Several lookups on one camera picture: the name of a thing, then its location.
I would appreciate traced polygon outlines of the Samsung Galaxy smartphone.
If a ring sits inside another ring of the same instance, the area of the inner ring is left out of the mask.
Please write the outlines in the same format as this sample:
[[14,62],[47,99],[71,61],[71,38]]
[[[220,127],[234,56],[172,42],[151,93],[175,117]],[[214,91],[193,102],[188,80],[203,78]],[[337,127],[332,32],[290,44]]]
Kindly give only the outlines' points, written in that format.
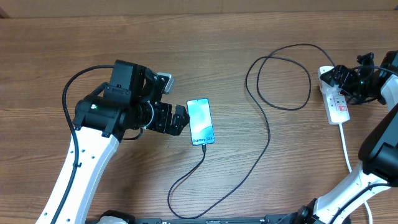
[[215,134],[208,98],[187,101],[190,135],[194,146],[213,144]]

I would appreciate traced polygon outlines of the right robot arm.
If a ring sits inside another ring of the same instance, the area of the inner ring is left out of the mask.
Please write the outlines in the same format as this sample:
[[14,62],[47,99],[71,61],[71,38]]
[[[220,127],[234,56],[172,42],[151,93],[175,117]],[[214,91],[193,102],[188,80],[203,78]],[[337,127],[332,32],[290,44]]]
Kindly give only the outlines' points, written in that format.
[[388,113],[359,148],[358,165],[333,190],[281,223],[345,223],[371,197],[397,187],[397,52],[389,51],[378,67],[373,58],[373,53],[359,55],[354,68],[319,68],[323,99],[334,106],[329,118],[350,101],[360,105],[377,100],[388,107]]

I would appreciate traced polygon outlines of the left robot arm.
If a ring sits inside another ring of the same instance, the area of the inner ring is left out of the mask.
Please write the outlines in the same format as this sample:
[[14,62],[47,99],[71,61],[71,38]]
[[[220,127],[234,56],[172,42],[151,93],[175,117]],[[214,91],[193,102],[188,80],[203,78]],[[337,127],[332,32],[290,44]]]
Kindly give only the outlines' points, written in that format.
[[161,101],[172,91],[169,73],[123,60],[109,65],[108,82],[102,83],[75,107],[67,108],[68,81],[62,106],[71,141],[65,162],[37,223],[84,223],[101,176],[129,129],[152,130],[178,136],[189,123],[184,106]]

